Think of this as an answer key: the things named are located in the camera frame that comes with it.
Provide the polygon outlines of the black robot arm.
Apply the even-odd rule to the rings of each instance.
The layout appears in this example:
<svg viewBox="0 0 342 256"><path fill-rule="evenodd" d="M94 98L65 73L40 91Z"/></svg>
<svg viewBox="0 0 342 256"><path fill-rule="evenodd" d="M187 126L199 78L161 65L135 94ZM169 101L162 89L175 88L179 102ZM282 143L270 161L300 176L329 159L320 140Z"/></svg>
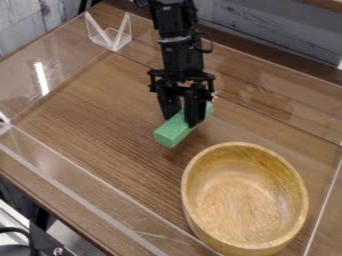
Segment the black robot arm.
<svg viewBox="0 0 342 256"><path fill-rule="evenodd" d="M134 0L149 7L154 29L159 33L163 68L149 71L150 91L158 95L165 119L183 110L185 122L195 127L206 116L206 106L214 100L215 76L205 71L203 33L195 29L198 14L194 0Z"/></svg>

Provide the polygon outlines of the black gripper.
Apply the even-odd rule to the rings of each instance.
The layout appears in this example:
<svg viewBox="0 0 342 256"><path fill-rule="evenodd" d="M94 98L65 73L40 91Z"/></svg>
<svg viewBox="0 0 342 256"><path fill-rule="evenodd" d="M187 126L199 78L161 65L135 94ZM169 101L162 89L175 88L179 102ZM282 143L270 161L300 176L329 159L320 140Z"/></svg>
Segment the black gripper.
<svg viewBox="0 0 342 256"><path fill-rule="evenodd" d="M214 99L215 76L205 71L205 54L214 46L201 43L162 43L162 69L149 71L150 90L158 95L163 117L169 120L181 110L185 97L185 119L194 128L206 117L207 101Z"/></svg>

